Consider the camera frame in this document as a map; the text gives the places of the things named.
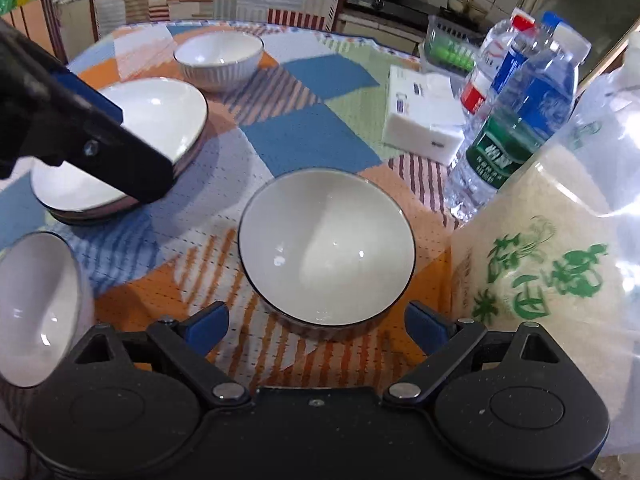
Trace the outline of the white bowl black rim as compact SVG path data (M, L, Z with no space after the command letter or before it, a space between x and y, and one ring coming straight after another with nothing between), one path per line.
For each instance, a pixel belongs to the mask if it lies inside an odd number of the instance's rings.
M260 299L300 325L344 328L387 311L416 268L410 223L356 174L282 174L247 202L238 229L244 273Z

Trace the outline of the white ribbed bowl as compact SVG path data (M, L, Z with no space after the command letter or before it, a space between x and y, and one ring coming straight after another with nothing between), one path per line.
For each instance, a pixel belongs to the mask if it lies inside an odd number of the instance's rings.
M258 70L264 42L257 36L221 30L189 39L174 52L186 82L224 93L246 84Z

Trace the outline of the wooden chair back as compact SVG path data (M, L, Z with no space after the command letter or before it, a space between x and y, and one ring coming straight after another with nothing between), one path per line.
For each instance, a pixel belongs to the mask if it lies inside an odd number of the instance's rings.
M63 64L67 56L52 0L34 0L18 6L2 18Z

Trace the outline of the white plate stack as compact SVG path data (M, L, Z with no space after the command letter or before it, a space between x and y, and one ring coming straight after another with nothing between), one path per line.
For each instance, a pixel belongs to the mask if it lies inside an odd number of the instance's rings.
M122 110L122 126L174 164L180 177L205 144L208 105L197 88L165 77L113 84L102 96ZM58 167L34 162L30 185L38 202L67 224L99 222L137 206L111 185L66 162Z

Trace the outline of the clear rice bag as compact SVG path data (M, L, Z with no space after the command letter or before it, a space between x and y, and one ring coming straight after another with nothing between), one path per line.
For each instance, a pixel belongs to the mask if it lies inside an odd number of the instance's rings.
M639 39L451 239L452 313L544 326L639 448Z

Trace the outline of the white tissue pack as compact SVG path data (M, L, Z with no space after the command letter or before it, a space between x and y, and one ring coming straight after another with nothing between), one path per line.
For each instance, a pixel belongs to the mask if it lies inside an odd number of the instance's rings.
M464 141L465 116L451 78L390 66L382 141L449 166Z

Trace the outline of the blue label water bottle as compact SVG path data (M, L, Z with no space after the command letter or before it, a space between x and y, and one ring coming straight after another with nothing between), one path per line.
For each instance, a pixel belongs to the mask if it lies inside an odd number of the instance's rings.
M465 148L444 189L445 204L461 222L469 221L512 174L570 118L579 65L591 44L547 12L536 36L514 39L472 121L474 138Z

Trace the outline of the patchwork colourful tablecloth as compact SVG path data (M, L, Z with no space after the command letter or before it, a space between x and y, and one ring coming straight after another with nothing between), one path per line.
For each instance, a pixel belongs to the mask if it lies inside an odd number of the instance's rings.
M242 89L208 100L205 146L163 200L100 226L54 220L30 189L28 160L1 185L1 243L49 230L73 248L90 278L96 316L122 330L186 318L214 301L230 328L210 356L249 387L371 386L384 389L422 361L404 330L404 308L331 334L279 318L250 286L236 230L258 188L287 172L328 167L359 174L401 206L416 239L405 300L448 301L454 222L442 200L447 171L382 143L386 80L415 58L363 39L250 25L265 52Z

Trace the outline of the clear plastic basket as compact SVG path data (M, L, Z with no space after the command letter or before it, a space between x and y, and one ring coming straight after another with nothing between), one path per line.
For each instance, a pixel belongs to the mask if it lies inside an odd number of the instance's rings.
M422 61L466 77L475 66L475 57L484 36L437 15L428 17L427 32L420 43Z

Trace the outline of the red label water bottle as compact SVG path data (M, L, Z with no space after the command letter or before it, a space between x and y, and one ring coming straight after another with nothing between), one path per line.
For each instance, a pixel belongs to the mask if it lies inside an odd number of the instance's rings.
M476 115L488 97L489 88L503 63L511 42L523 30L535 26L535 19L515 8L510 18L506 18L489 29L480 50L475 57L475 65L466 77L459 100L468 121Z

